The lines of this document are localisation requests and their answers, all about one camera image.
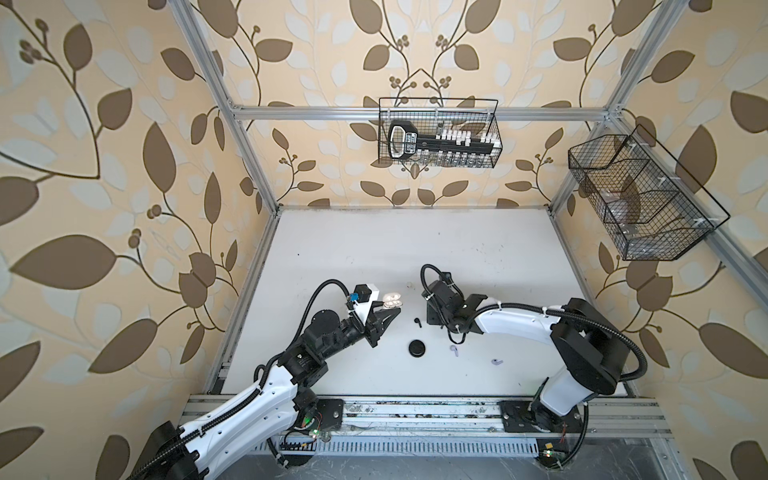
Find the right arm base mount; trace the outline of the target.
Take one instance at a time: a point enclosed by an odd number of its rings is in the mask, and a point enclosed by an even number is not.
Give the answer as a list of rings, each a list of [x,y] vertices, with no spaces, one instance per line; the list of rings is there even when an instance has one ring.
[[[546,470],[563,470],[580,453],[588,433],[589,405],[579,403],[565,416],[522,400],[499,403],[505,433],[541,433],[538,438],[537,463]]]

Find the cream earbud charging case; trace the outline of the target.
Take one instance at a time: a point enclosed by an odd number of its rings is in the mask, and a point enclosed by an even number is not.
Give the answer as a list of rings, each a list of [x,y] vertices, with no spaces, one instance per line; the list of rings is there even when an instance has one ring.
[[[382,297],[382,302],[385,309],[401,308],[403,305],[401,295],[397,292],[385,294]]]

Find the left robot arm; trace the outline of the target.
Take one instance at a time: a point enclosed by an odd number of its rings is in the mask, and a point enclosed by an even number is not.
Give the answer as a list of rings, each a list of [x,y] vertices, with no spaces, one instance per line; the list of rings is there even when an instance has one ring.
[[[399,293],[383,294],[373,284],[348,289],[329,279],[316,290],[332,285],[344,296],[345,318],[307,306],[289,345],[256,367],[252,385],[196,420],[159,427],[157,452],[131,478],[216,479],[255,447],[272,446],[276,435],[314,419],[312,387],[327,373],[328,359],[360,341],[376,347],[402,308]]]

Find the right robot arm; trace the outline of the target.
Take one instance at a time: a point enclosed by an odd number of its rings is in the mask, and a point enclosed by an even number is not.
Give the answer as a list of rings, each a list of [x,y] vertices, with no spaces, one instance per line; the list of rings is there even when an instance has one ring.
[[[648,370],[643,350],[583,299],[538,307],[466,296],[449,272],[432,264],[421,266],[420,282],[427,323],[444,328],[452,344],[463,344],[470,334],[504,334],[557,351],[563,367],[543,381],[523,414],[542,431],[562,426],[579,405],[614,394],[620,383],[639,379]]]

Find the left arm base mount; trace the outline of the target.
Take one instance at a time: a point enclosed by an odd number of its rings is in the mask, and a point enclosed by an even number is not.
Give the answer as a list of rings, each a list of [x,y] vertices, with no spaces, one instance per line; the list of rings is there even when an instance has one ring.
[[[332,433],[341,428],[345,402],[340,398],[321,398],[300,413],[293,426],[267,446],[283,468],[304,465]]]

